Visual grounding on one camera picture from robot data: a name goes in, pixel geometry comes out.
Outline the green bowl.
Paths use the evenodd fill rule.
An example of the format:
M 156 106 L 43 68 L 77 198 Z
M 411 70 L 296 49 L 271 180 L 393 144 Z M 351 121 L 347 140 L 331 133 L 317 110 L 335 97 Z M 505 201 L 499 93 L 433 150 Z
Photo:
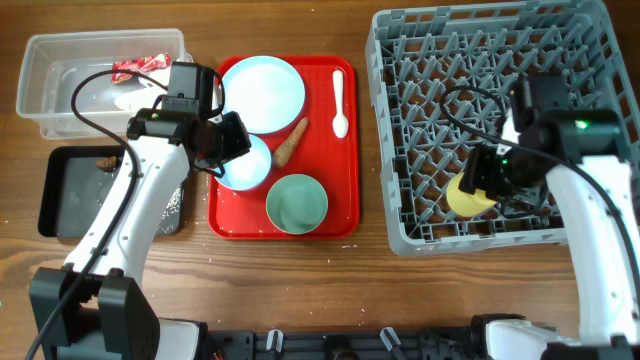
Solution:
M 270 222 L 290 235 L 303 235 L 318 228 L 329 208 L 321 183 L 305 174 L 291 174 L 277 180 L 266 197 Z

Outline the dark brown food chunk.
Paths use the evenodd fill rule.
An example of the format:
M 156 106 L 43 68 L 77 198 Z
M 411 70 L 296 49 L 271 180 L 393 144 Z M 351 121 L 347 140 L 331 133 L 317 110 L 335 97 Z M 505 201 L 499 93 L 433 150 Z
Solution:
M 96 161 L 96 167 L 103 172 L 114 172 L 118 168 L 118 158 L 116 156 L 106 157 L 98 159 Z

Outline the yellow plastic cup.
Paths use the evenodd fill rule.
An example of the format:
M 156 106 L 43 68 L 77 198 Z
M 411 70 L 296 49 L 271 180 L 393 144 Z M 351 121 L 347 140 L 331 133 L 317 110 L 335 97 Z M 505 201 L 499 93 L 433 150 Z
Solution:
M 446 201 L 452 211 L 462 217 L 474 217 L 490 208 L 497 202 L 489 199 L 484 190 L 476 190 L 474 194 L 459 189 L 463 173 L 454 176 L 447 184 Z

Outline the large light blue plate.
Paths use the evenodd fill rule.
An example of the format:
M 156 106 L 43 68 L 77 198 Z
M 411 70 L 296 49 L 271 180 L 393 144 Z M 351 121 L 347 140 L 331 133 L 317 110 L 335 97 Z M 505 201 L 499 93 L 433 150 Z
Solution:
M 300 73 L 273 56 L 253 56 L 223 75 L 226 112 L 236 112 L 252 134 L 271 134 L 288 127 L 301 113 L 306 89 Z

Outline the white plastic spoon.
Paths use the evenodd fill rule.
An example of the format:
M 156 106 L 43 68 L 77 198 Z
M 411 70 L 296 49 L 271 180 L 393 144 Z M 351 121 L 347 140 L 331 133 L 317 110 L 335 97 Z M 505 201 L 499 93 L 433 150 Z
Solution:
M 332 74 L 336 114 L 332 120 L 332 128 L 337 138 L 345 138 L 349 130 L 349 122 L 344 114 L 344 75 L 340 70 Z

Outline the red snack wrapper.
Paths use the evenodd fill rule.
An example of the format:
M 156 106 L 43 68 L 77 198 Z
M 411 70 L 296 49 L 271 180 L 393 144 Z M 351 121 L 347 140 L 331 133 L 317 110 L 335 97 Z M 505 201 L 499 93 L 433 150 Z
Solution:
M 113 84 L 119 84 L 132 78 L 131 74 L 122 73 L 122 70 L 148 74 L 156 70 L 168 68 L 170 64 L 171 57 L 168 53 L 116 62 L 112 65 L 112 69 L 119 70 L 119 73 L 113 73 L 111 80 Z

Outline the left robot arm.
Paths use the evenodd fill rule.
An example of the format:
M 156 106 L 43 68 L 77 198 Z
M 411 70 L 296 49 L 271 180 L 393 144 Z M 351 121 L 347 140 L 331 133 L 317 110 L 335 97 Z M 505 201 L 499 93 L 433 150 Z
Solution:
M 47 359 L 209 359 L 204 322 L 161 319 L 141 290 L 145 262 L 172 194 L 195 170 L 221 178 L 249 152 L 238 113 L 225 111 L 214 69 L 175 61 L 168 84 L 124 137 L 116 180 L 87 233 L 29 290 L 38 334 L 27 356 Z

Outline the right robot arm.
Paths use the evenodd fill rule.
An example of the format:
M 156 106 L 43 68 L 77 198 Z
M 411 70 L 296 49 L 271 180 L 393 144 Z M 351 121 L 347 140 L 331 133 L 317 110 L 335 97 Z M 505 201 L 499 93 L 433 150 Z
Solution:
M 620 119 L 577 110 L 561 76 L 516 81 L 498 136 L 470 153 L 446 199 L 472 217 L 525 189 L 554 198 L 579 293 L 579 335 L 566 338 L 523 318 L 477 317 L 488 359 L 636 359 L 639 356 L 639 233 L 632 168 Z

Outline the brown carrot piece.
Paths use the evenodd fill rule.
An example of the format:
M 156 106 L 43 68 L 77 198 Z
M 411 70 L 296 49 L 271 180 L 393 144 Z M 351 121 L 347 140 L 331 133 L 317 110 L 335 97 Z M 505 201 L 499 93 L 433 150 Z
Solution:
M 302 118 L 293 129 L 291 134 L 288 136 L 288 138 L 283 143 L 281 143 L 273 153 L 272 162 L 276 168 L 282 168 L 289 162 L 308 124 L 308 118 Z

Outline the white rice pile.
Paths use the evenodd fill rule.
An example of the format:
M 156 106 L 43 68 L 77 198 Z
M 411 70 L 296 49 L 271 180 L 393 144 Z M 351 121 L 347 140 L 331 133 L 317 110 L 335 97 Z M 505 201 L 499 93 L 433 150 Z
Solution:
M 181 228 L 183 210 L 183 186 L 180 185 L 170 197 L 161 217 L 157 235 L 173 235 Z

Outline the white napkin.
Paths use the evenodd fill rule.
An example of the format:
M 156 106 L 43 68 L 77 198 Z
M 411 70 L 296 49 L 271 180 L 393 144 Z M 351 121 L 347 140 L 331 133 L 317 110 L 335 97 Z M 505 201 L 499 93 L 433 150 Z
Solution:
M 131 90 L 114 99 L 115 106 L 123 111 L 137 112 L 142 108 L 151 108 L 154 101 L 167 93 L 166 90 L 147 80 L 139 80 L 141 89 Z

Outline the light blue bowl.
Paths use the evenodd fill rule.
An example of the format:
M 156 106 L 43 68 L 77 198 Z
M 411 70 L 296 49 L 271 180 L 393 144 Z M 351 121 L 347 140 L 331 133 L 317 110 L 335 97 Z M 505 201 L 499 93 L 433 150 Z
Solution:
M 250 135 L 249 152 L 223 165 L 225 174 L 217 182 L 235 191 L 248 191 L 258 187 L 269 174 L 272 155 L 266 143 L 256 135 Z

